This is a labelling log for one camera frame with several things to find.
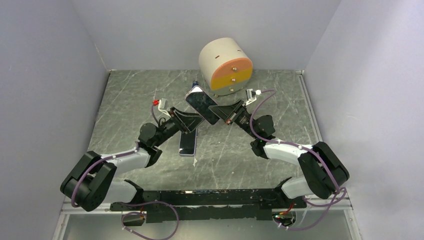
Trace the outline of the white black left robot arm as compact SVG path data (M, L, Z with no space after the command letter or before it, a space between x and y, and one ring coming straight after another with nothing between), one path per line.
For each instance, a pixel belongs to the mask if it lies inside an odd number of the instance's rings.
M127 151L98 154L87 151L60 185L60 192L70 198L74 208L87 212L104 202L123 202L130 210L143 203L143 189L130 180L113 182L116 175L153 166L162 154L158 147L181 132L193 132L204 118L198 113L183 112L174 107L170 118L161 124L144 123L135 146Z

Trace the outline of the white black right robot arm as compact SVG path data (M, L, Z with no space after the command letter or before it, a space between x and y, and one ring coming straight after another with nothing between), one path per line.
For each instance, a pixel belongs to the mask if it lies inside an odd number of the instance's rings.
M283 180L274 195L276 204L282 208L306 195L327 199L350 178L348 170L327 143L302 145L276 138L273 117L254 118L242 100L232 105L209 106L209 110L227 125L236 124L252 136L254 141L250 145L256 156L300 167L302 176Z

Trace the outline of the phone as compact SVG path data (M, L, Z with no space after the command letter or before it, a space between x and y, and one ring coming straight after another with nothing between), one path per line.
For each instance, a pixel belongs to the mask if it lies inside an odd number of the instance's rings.
M185 96L185 101L209 124L216 124L220 118L210 109L210 106L217 106L214 101L199 85L195 85Z
M196 153L197 130L182 132L179 139L178 154L182 157L194 157Z

